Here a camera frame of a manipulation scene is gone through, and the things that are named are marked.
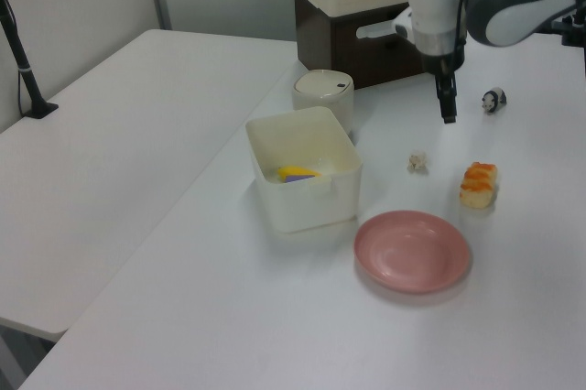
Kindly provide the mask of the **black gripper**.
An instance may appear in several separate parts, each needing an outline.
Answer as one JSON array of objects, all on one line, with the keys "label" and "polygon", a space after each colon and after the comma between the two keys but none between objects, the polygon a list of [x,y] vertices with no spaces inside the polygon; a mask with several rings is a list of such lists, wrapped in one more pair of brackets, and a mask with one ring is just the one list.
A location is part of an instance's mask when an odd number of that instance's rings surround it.
[{"label": "black gripper", "polygon": [[462,65],[462,54],[450,53],[440,56],[422,54],[421,60],[423,71],[436,77],[445,77],[434,78],[436,95],[444,123],[455,123],[457,117],[457,88],[453,74]]}]

